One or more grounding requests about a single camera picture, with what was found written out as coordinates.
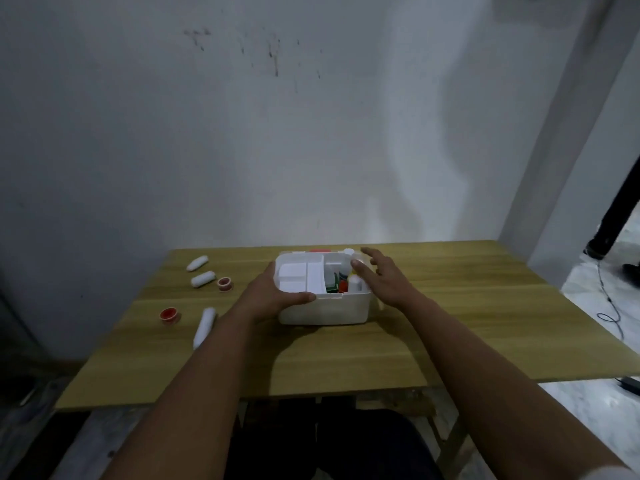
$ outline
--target wooden table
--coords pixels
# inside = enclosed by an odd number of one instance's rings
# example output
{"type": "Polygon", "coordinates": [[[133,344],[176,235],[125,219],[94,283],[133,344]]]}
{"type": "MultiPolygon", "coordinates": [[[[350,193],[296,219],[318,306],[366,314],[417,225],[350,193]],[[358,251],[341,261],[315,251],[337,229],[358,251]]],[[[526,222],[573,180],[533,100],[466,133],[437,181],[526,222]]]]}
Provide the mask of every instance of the wooden table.
{"type": "MultiPolygon", "coordinates": [[[[340,250],[345,247],[331,246],[340,250]]],[[[640,356],[605,331],[494,241],[380,244],[411,282],[539,381],[640,374],[640,356]]],[[[305,247],[174,250],[58,400],[59,409],[153,403],[192,352],[206,306],[223,314],[246,284],[283,250],[305,247]],[[194,289],[185,266],[230,276],[233,291],[194,289]],[[182,320],[164,326],[175,306],[182,320]]],[[[363,325],[325,328],[261,324],[242,397],[327,395],[441,384],[411,325],[375,301],[363,325]]]]}

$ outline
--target forearm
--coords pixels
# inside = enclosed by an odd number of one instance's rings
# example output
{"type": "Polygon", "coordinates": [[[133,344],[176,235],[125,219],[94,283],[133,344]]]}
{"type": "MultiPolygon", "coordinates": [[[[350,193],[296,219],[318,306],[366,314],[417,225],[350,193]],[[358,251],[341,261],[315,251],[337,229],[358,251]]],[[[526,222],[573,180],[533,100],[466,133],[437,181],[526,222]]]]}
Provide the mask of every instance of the forearm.
{"type": "Polygon", "coordinates": [[[233,309],[218,320],[103,478],[223,477],[252,326],[233,309]]]}
{"type": "Polygon", "coordinates": [[[403,309],[499,479],[578,479],[623,465],[580,421],[434,301],[403,309]]]}

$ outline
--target black pants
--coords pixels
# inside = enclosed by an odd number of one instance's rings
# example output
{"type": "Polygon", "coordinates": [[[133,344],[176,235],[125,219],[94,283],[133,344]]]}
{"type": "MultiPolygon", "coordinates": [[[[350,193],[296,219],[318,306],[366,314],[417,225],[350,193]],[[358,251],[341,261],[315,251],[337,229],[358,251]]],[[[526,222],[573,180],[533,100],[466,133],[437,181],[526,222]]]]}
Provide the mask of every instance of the black pants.
{"type": "Polygon", "coordinates": [[[587,254],[602,259],[615,243],[622,227],[640,201],[640,159],[629,172],[627,179],[620,187],[618,194],[602,218],[600,228],[589,241],[587,254]]]}
{"type": "Polygon", "coordinates": [[[302,409],[295,405],[278,428],[234,435],[225,480],[308,480],[316,468],[333,480],[442,480],[420,433],[404,416],[323,407],[319,414],[308,414],[310,404],[305,413],[302,409]]]}

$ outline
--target cable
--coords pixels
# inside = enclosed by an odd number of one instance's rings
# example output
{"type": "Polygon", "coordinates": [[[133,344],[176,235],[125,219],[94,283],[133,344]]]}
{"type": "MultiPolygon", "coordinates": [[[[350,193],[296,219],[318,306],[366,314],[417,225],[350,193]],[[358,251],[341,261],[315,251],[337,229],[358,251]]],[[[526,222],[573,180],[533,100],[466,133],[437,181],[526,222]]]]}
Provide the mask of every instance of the cable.
{"type": "Polygon", "coordinates": [[[615,306],[615,304],[613,303],[613,300],[609,296],[609,293],[607,293],[607,290],[604,288],[604,282],[602,281],[602,275],[600,273],[600,261],[598,261],[598,279],[600,280],[600,288],[602,288],[602,292],[607,297],[607,301],[610,302],[611,306],[613,307],[613,310],[618,315],[618,318],[617,319],[611,318],[611,316],[607,315],[606,313],[598,313],[596,314],[596,316],[603,322],[615,323],[616,326],[618,327],[618,331],[620,332],[620,340],[624,342],[625,332],[622,331],[622,327],[620,326],[620,322],[622,321],[622,315],[620,315],[620,311],[618,310],[618,307],[615,306]]]}

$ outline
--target storage container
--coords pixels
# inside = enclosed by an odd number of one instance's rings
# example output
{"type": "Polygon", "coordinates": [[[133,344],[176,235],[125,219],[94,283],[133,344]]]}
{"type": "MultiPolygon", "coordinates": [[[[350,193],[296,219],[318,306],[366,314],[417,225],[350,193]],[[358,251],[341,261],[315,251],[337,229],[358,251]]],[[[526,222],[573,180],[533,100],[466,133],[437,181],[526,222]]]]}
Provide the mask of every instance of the storage container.
{"type": "Polygon", "coordinates": [[[362,282],[358,292],[327,292],[336,289],[336,279],[351,272],[351,259],[364,262],[359,253],[284,252],[276,259],[274,280],[283,291],[311,291],[317,298],[305,305],[291,306],[278,319],[285,325],[347,325],[364,323],[369,317],[371,290],[362,282]]]}

